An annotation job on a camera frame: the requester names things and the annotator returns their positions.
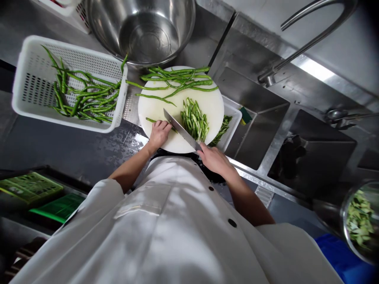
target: faucet spout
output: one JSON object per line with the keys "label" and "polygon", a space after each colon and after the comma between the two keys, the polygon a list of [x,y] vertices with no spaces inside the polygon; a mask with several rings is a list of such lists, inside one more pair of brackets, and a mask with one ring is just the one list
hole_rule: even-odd
{"label": "faucet spout", "polygon": [[300,48],[297,52],[289,56],[287,59],[282,59],[279,63],[274,64],[273,66],[270,66],[266,69],[266,71],[261,74],[258,77],[258,81],[260,83],[265,83],[266,87],[272,86],[273,84],[268,84],[268,81],[272,82],[274,79],[274,75],[284,66],[286,66],[289,62],[294,60],[299,55],[303,54],[305,51],[310,49],[312,46],[314,46],[316,43],[320,42],[324,38],[326,38],[328,35],[330,35],[335,29],[337,29],[343,22],[345,22],[355,11],[358,0],[316,0],[309,5],[305,6],[301,10],[297,11],[295,14],[293,14],[290,18],[288,18],[283,24],[281,24],[280,28],[282,31],[286,30],[288,27],[290,27],[292,24],[300,20],[302,17],[312,13],[313,11],[316,11],[322,7],[332,5],[332,4],[343,4],[343,12],[338,17],[337,20],[333,24],[331,24],[325,31],[323,31],[321,34],[319,34],[317,37],[315,37],[313,40],[308,42],[305,46]]}

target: round cutting board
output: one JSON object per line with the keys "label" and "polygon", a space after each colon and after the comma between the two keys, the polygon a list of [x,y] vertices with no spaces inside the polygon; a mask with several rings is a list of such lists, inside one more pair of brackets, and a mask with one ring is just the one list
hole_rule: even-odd
{"label": "round cutting board", "polygon": [[[172,67],[174,70],[180,69],[193,69],[192,67],[187,66],[174,66]],[[179,85],[176,82],[170,82],[172,85]],[[148,81],[145,84],[145,87],[155,88],[155,87],[166,87],[167,84],[164,81]],[[210,86],[198,86],[200,88],[211,89],[216,87],[216,84],[213,82]],[[167,90],[142,90],[142,94],[144,95],[154,95],[157,97],[165,97],[176,89],[168,88]],[[169,114],[171,114],[180,124],[182,123],[182,118],[180,116],[180,112],[184,110],[183,108],[183,100],[187,98],[193,99],[193,101],[197,101],[200,107],[200,110],[206,114],[206,119],[208,121],[209,132],[205,138],[205,144],[209,144],[217,135],[218,131],[221,128],[222,121],[224,118],[224,103],[222,100],[221,92],[219,89],[211,91],[211,92],[203,92],[193,89],[185,89],[174,95],[173,97],[168,98],[168,101],[173,102],[176,107],[172,104],[165,103],[158,99],[151,99],[146,97],[139,97],[138,101],[138,117],[141,122],[142,129],[146,133],[148,137],[151,134],[152,123],[147,121],[146,118],[150,118],[152,120],[166,120],[165,115],[163,113],[163,108],[167,110]],[[194,152],[193,149],[184,138],[174,131],[170,131],[167,142],[162,146],[162,149],[172,152],[172,153],[191,153]]]}

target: white chef coat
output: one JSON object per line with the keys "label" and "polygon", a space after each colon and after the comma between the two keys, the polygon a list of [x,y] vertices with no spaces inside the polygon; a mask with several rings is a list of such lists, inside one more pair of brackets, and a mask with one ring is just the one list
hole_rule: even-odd
{"label": "white chef coat", "polygon": [[99,181],[11,283],[342,281],[305,231],[253,227],[191,159],[159,157],[127,196]]}

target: drain grate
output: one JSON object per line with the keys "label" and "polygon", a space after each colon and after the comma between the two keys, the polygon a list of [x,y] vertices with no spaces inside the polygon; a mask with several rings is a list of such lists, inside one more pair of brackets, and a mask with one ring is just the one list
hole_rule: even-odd
{"label": "drain grate", "polygon": [[273,193],[272,191],[264,187],[258,186],[257,189],[255,190],[255,194],[262,201],[265,207],[268,208],[275,193]]}

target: hand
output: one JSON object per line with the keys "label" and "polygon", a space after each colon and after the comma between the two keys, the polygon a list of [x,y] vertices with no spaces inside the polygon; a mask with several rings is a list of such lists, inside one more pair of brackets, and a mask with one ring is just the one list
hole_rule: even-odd
{"label": "hand", "polygon": [[151,150],[155,152],[167,141],[172,125],[167,121],[158,120],[153,123],[150,140],[147,143]]}
{"label": "hand", "polygon": [[202,151],[197,151],[203,164],[212,172],[221,175],[224,179],[228,175],[237,174],[237,170],[229,162],[228,158],[216,147],[208,148],[205,143],[201,142]]}

